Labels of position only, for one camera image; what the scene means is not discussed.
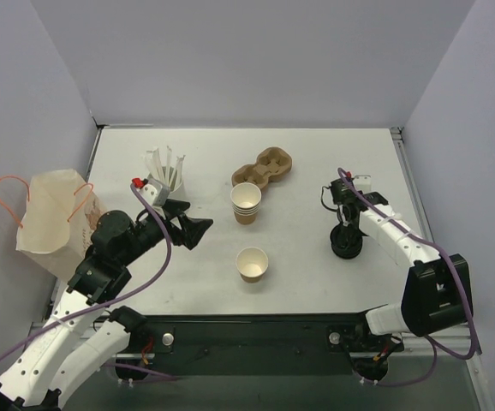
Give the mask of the single brown paper cup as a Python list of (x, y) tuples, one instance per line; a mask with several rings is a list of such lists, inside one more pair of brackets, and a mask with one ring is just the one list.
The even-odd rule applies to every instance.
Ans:
[(246, 247), (236, 256), (236, 269), (246, 283), (258, 282), (269, 266), (267, 254), (258, 247)]

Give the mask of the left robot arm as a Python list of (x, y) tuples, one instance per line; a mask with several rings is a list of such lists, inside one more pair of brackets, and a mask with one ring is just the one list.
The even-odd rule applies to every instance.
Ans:
[(132, 220), (124, 211), (103, 214), (92, 244), (75, 269), (46, 325), (20, 343), (23, 352), (0, 376), (0, 410), (59, 410), (111, 356), (144, 348), (146, 317), (116, 303), (131, 278), (128, 266), (161, 241), (194, 249), (213, 224), (191, 218), (185, 201), (167, 200)]

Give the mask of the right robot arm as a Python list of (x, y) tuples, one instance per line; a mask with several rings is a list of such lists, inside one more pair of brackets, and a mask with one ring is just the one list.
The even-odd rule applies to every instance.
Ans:
[(410, 332), (418, 337), (460, 325), (473, 312), (468, 262), (459, 254), (445, 259), (422, 241), (379, 193), (363, 193), (353, 181), (337, 179), (331, 192), (339, 224), (330, 233), (331, 249), (341, 259), (357, 257), (370, 237), (408, 271), (400, 302), (373, 308), (355, 325), (353, 338), (364, 349), (384, 335)]

